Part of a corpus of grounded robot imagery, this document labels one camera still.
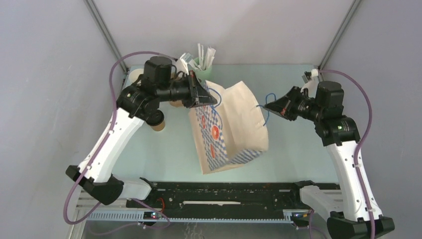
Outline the blue checkered paper bag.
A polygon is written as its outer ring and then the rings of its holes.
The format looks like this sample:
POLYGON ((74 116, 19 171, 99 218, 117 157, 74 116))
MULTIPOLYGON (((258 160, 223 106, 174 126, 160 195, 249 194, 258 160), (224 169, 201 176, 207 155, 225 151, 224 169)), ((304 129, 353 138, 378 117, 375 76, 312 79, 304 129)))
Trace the blue checkered paper bag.
POLYGON ((248 86, 243 81, 227 89, 206 84, 217 104, 189 111, 202 173, 242 167, 268 151, 267 120, 248 86))

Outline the brown paper coffee cup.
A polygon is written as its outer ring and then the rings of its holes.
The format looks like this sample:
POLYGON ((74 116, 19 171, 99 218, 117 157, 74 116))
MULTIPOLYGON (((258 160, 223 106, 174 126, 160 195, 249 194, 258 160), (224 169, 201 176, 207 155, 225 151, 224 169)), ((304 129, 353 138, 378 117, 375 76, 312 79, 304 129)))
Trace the brown paper coffee cup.
POLYGON ((165 120, 161 120, 159 123, 156 123, 155 125, 152 125, 151 128, 154 131, 162 131, 165 128, 166 124, 165 124, 165 120))

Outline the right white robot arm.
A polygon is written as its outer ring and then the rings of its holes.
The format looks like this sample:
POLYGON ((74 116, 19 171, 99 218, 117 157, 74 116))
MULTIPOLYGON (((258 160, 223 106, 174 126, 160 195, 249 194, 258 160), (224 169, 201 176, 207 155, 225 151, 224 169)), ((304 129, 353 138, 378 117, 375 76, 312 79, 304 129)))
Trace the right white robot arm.
POLYGON ((359 147, 363 139, 355 121, 343 114, 343 98, 341 84, 323 81, 313 98, 307 89, 292 87, 264 109, 290 121, 299 117, 312 121, 338 177, 342 202, 318 186, 306 185, 290 193, 291 205, 311 207, 326 221, 333 239, 377 239, 392 232, 395 224, 383 215, 372 194, 359 147))

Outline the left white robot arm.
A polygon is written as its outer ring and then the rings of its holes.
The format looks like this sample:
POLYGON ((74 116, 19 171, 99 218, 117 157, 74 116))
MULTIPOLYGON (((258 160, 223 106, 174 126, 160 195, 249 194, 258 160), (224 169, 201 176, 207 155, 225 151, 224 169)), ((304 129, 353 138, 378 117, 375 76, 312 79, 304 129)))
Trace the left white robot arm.
POLYGON ((194 71, 177 68, 166 56, 153 56, 143 72, 124 88, 113 103, 113 113, 102 137, 79 165, 70 165, 68 175, 90 196, 103 205, 120 198, 135 198, 145 207, 157 202, 157 193, 143 179, 119 180, 112 169, 123 149, 143 125, 163 127, 162 102, 181 101, 186 108, 217 104, 194 71))

